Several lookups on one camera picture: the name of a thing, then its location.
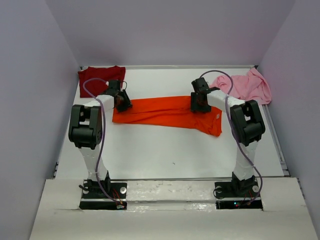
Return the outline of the orange t-shirt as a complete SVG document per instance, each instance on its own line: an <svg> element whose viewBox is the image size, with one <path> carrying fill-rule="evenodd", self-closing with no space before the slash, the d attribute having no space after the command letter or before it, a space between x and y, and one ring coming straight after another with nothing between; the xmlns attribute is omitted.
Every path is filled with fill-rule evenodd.
<svg viewBox="0 0 320 240"><path fill-rule="evenodd" d="M190 96L133 99L131 102L130 109L113 111L113 123L195 129L214 137L222 133L222 111L212 107L210 112L192 112Z"/></svg>

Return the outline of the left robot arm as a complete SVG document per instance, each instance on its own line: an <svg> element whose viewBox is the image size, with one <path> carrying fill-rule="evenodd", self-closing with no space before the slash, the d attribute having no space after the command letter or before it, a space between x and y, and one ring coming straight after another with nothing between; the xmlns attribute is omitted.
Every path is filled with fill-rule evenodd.
<svg viewBox="0 0 320 240"><path fill-rule="evenodd" d="M94 96L87 88L87 84L93 81L105 84L106 90ZM93 100L72 106L68 128L68 139L81 153L87 169L86 182L79 185L79 188L85 195L92 194L94 198L107 198L113 202L118 202L120 197L112 187L102 153L107 132L106 112L117 110L121 113L133 106L122 85L119 79L103 80L94 77L84 81L82 87Z"/></svg>

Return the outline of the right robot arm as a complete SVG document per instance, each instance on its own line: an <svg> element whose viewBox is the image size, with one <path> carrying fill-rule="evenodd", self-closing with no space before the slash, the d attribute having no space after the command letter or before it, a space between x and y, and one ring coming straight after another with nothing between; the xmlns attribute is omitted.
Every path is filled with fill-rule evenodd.
<svg viewBox="0 0 320 240"><path fill-rule="evenodd" d="M237 99L217 87L209 87L203 77L192 81L191 85L190 110L193 113L208 113L210 107L215 107L225 112L237 144L231 180L216 182L213 194L218 200L258 197L261 188L254 173L254 158L258 142L266 131L258 102Z"/></svg>

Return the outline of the dark red folded t-shirt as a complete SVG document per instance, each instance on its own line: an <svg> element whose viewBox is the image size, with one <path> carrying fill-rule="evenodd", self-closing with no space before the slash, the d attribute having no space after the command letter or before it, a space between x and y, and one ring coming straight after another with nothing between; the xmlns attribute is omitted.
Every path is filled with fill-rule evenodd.
<svg viewBox="0 0 320 240"><path fill-rule="evenodd" d="M119 80L121 83L125 79L126 68L120 66L112 67L88 67L78 72L80 98L90 98L85 91L83 84L85 81L94 79L85 84L85 88L95 97L105 91L109 80Z"/></svg>

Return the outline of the pink t-shirt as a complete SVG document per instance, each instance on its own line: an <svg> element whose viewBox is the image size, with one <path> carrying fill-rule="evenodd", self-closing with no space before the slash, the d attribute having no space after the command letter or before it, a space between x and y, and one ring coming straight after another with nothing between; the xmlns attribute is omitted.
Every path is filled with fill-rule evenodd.
<svg viewBox="0 0 320 240"><path fill-rule="evenodd" d="M245 75L231 75L233 87L230 96L244 100L255 100L259 105L272 101L272 93L266 79L257 69L250 69Z"/></svg>

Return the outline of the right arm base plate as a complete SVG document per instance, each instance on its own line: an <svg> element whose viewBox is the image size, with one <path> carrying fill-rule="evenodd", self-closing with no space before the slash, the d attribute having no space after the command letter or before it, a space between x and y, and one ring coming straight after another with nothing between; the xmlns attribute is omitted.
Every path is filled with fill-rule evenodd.
<svg viewBox="0 0 320 240"><path fill-rule="evenodd" d="M257 182L242 192L236 193L232 189L230 181L218 181L214 183L212 191L215 197L217 210L263 210L261 195L258 194L259 185Z"/></svg>

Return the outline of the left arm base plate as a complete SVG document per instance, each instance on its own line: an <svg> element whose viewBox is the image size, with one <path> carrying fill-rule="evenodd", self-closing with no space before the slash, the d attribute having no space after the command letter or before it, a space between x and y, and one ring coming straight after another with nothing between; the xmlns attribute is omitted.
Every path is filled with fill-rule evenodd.
<svg viewBox="0 0 320 240"><path fill-rule="evenodd" d="M78 186L81 190L79 208L81 210L117 211L127 209L128 184L126 182L111 181L109 197L101 190L98 184L85 180Z"/></svg>

